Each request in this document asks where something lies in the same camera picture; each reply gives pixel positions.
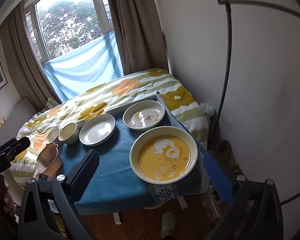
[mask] hand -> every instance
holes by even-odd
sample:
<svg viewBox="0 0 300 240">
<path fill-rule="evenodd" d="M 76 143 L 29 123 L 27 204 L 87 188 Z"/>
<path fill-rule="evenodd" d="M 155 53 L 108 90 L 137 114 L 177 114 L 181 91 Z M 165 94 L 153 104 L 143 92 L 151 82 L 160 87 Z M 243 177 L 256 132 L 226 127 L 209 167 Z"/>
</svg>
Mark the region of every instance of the hand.
<svg viewBox="0 0 300 240">
<path fill-rule="evenodd" d="M 6 203 L 6 205 L 3 207 L 3 210 L 4 210 L 4 212 L 8 213 L 10 216 L 14 216 L 16 214 L 16 207 L 14 205 L 12 196 L 11 196 L 10 192 L 8 191 L 8 189 L 9 189 L 8 182 L 4 181 L 4 186 L 6 187 L 7 192 L 3 198 L 4 202 Z"/>
</svg>

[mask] yellow plate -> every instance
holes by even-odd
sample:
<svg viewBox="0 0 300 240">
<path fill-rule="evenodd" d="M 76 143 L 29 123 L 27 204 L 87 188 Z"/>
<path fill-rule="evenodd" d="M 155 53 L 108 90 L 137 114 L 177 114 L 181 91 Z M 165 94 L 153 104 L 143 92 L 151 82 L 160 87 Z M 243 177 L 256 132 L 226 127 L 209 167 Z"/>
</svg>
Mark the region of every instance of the yellow plate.
<svg viewBox="0 0 300 240">
<path fill-rule="evenodd" d="M 167 184 L 185 177 L 198 157 L 190 134 L 172 126 L 153 128 L 142 134 L 130 150 L 135 174 L 153 184 Z"/>
</svg>

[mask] bed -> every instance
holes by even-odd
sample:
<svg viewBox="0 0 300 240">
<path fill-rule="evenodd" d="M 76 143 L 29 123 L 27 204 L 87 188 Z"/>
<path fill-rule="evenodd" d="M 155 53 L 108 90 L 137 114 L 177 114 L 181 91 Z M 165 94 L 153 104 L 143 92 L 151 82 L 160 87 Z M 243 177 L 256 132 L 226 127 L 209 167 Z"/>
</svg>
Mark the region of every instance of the bed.
<svg viewBox="0 0 300 240">
<path fill-rule="evenodd" d="M 151 69 L 99 85 L 61 105 L 49 99 L 45 109 L 35 114 L 18 131 L 16 138 L 29 137 L 31 146 L 11 163 L 10 172 L 15 181 L 25 188 L 30 178 L 39 178 L 36 158 L 53 128 L 89 120 L 107 110 L 154 95 L 157 91 L 172 114 L 206 149 L 209 120 L 204 111 L 167 70 Z"/>
</svg>

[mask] blue tablecloth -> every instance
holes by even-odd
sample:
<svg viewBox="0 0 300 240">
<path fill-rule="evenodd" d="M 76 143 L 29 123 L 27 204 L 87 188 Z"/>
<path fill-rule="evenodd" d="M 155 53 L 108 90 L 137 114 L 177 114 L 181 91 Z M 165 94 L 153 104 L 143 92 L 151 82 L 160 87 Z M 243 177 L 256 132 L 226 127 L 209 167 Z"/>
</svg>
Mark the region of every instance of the blue tablecloth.
<svg viewBox="0 0 300 240">
<path fill-rule="evenodd" d="M 164 105 L 160 94 L 157 100 Z M 166 108 L 166 114 L 158 126 L 171 125 L 186 128 Z M 196 140 L 199 156 L 196 166 L 176 183 L 154 185 L 141 180 L 132 170 L 129 153 L 140 132 L 126 127 L 122 114 L 114 116 L 116 124 L 112 136 L 98 146 L 87 147 L 79 140 L 73 145 L 63 144 L 61 158 L 63 165 L 57 174 L 67 174 L 73 165 L 94 149 L 100 154 L 100 164 L 80 201 L 74 203 L 81 215 L 121 212 L 162 203 L 188 194 L 200 193 L 209 185 L 209 177 L 202 166 L 205 151 Z"/>
</svg>

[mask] wooden floor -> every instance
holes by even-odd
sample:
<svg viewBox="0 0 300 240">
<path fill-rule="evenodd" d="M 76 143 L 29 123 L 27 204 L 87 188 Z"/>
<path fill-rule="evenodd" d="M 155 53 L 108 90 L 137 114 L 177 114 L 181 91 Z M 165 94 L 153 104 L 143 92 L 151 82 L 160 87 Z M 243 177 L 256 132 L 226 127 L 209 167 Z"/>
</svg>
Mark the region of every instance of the wooden floor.
<svg viewBox="0 0 300 240">
<path fill-rule="evenodd" d="M 201 195 L 185 196 L 188 208 L 181 210 L 177 199 L 154 209 L 120 212 L 122 225 L 114 223 L 113 214 L 82 216 L 99 240 L 160 240 L 162 215 L 174 213 L 177 226 L 175 240 L 204 239 L 213 222 L 202 207 Z"/>
</svg>

